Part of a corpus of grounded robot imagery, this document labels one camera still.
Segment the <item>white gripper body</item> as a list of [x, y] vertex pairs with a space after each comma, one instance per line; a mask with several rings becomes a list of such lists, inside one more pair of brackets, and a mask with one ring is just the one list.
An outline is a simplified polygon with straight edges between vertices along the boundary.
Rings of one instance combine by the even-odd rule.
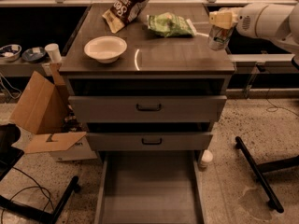
[[222, 7], [220, 12], [230, 15], [230, 26], [235, 27], [241, 35], [257, 38], [256, 26], [266, 8], [265, 3], [253, 3], [244, 7]]

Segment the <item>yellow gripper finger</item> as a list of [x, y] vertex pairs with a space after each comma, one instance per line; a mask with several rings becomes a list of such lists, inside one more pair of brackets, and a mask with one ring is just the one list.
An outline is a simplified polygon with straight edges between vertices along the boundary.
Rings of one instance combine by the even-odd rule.
[[213, 11], [209, 13], [209, 22], [223, 29], [230, 29], [237, 24], [237, 14], [232, 10]]

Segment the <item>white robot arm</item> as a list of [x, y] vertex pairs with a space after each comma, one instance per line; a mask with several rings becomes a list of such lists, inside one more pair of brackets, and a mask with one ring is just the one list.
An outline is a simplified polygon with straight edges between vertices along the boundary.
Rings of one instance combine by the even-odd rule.
[[299, 5], [222, 7], [209, 13], [209, 22], [226, 30], [236, 28], [242, 36], [268, 40], [295, 56], [299, 54]]

